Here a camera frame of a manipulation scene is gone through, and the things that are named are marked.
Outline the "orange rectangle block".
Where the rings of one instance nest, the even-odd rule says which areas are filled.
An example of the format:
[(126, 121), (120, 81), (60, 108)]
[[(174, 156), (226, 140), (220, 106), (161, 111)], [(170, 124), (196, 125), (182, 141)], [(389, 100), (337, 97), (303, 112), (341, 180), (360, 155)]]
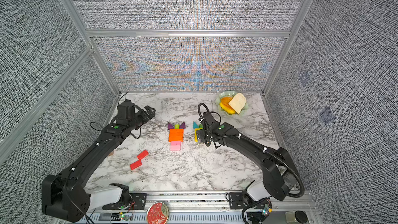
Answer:
[(184, 129), (170, 129), (169, 132), (173, 134), (183, 133)]
[(169, 133), (169, 137), (170, 136), (183, 136), (183, 133), (177, 133), (177, 134)]

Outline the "orange rectangle block top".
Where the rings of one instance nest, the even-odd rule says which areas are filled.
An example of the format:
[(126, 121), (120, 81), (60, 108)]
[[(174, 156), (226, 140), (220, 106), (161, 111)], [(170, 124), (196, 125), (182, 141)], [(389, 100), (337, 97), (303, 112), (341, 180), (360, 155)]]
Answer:
[(184, 129), (170, 129), (169, 132), (173, 134), (183, 133)]

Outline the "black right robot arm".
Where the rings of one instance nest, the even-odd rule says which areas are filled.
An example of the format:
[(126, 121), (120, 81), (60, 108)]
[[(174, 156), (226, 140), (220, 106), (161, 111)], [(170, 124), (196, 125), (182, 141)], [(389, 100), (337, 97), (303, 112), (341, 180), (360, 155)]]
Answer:
[(229, 147), (256, 164), (262, 172), (262, 180), (251, 182), (243, 190), (246, 204), (264, 199), (284, 200), (286, 197), (300, 198), (305, 194), (304, 183), (293, 163), (289, 152), (280, 147), (274, 149), (243, 135), (231, 124), (214, 118), (205, 103), (198, 105), (199, 121), (203, 129), (199, 131), (200, 139), (207, 147), (214, 145)]

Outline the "orange rectangle block diagonal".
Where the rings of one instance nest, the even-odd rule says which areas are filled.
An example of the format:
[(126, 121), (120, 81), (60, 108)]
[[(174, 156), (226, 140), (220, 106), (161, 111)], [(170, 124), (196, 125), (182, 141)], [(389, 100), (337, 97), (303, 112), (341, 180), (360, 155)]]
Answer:
[(183, 136), (170, 136), (169, 142), (183, 142)]

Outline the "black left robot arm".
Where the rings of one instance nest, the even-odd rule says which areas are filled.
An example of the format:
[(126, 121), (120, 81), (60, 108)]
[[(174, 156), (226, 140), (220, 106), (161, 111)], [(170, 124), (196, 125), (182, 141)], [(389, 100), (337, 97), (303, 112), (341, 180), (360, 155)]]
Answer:
[(130, 100), (117, 106), (117, 115), (100, 132), (93, 144), (70, 166), (57, 175), (47, 175), (41, 183), (43, 214), (68, 222), (87, 215), (91, 203), (85, 186), (105, 158), (124, 140), (155, 117), (150, 106), (140, 108)]

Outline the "pink rectangle block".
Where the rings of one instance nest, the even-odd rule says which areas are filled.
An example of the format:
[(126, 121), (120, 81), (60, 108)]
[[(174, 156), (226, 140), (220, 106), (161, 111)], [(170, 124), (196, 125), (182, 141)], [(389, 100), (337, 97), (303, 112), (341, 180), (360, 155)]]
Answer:
[(180, 151), (181, 147), (180, 146), (171, 146), (170, 151)]
[(181, 141), (172, 141), (171, 142), (172, 147), (180, 147), (181, 146)]

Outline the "purple triangle block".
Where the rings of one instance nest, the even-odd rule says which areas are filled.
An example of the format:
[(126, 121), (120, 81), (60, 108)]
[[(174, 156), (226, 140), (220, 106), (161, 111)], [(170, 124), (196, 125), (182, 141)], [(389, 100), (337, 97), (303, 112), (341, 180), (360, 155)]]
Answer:
[(174, 129), (174, 126), (173, 126), (172, 124), (168, 123), (167, 128), (168, 128), (169, 130), (172, 130), (172, 129)]
[(180, 128), (180, 129), (185, 129), (185, 128), (186, 128), (185, 122), (183, 122), (183, 123), (179, 126), (179, 128)]

